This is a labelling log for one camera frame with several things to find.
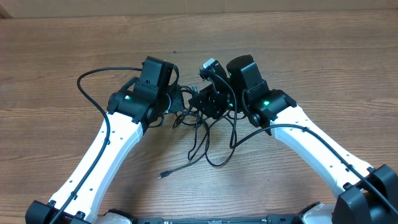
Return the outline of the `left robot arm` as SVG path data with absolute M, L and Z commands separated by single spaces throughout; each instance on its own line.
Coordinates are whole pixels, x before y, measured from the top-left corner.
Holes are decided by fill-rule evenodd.
M 110 96 L 106 109 L 94 104 L 104 120 L 93 143 L 47 203 L 31 203 L 26 223 L 137 223 L 137 218 L 117 209 L 99 217 L 103 197 L 150 124 L 182 109 L 177 82 L 170 81 L 171 74 L 178 72 L 176 65 L 147 57 L 138 71 L 139 77 L 131 78 Z

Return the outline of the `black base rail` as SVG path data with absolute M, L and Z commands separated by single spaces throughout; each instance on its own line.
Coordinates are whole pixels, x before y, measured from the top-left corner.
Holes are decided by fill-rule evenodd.
M 303 224 L 297 214 L 233 218 L 134 218 L 133 224 Z

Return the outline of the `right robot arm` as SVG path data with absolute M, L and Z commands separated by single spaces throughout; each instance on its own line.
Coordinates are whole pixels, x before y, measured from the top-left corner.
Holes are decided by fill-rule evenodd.
M 348 152 L 323 132 L 282 90 L 270 89 L 250 55 L 223 67 L 215 59 L 199 70 L 210 82 L 189 103 L 218 119 L 226 111 L 243 113 L 258 133 L 293 149 L 327 184 L 332 205 L 314 203 L 296 215 L 267 217 L 268 223 L 396 223 L 397 174 Z

